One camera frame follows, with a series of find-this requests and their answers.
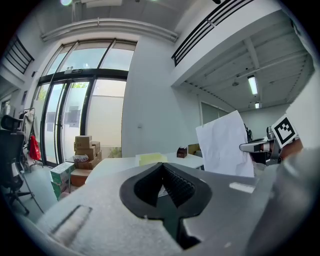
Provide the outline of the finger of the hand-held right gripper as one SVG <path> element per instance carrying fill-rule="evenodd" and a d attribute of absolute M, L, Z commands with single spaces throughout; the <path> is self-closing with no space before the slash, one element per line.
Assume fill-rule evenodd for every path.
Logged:
<path fill-rule="evenodd" d="M 250 142 L 240 144 L 239 149 L 242 152 L 247 152 L 247 153 L 269 152 L 270 141 L 265 138 L 252 140 Z"/>

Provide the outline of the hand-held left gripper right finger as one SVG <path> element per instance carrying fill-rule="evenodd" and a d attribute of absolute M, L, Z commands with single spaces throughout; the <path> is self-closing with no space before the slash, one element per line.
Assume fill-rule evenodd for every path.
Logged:
<path fill-rule="evenodd" d="M 244 256 L 267 205 L 274 171 L 249 178 L 164 163 L 166 189 L 177 205 L 175 256 Z"/>

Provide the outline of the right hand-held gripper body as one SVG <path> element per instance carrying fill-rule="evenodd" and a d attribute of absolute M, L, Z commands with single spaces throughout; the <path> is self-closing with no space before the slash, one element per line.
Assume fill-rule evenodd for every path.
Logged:
<path fill-rule="evenodd" d="M 266 165 L 280 164 L 283 160 L 281 153 L 285 146 L 299 138 L 294 126 L 291 124 L 288 116 L 284 114 L 273 125 L 266 128 L 266 143 L 264 151 L 270 153 L 266 159 Z"/>

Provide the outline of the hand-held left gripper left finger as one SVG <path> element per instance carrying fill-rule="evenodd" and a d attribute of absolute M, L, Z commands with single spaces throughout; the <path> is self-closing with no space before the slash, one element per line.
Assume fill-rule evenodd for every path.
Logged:
<path fill-rule="evenodd" d="M 45 234 L 72 211 L 82 224 L 69 248 L 83 255 L 176 255 L 182 248 L 162 221 L 136 217 L 120 199 L 127 179 L 147 170 L 148 165 L 106 174 L 86 183 L 52 206 L 37 222 Z"/>

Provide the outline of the person's right hand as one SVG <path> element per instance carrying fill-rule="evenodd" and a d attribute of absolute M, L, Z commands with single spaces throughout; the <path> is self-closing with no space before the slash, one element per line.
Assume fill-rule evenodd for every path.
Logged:
<path fill-rule="evenodd" d="M 281 149 L 280 158 L 284 161 L 291 155 L 298 154 L 303 149 L 303 144 L 299 138 L 293 140 L 291 143 L 288 143 Z"/>

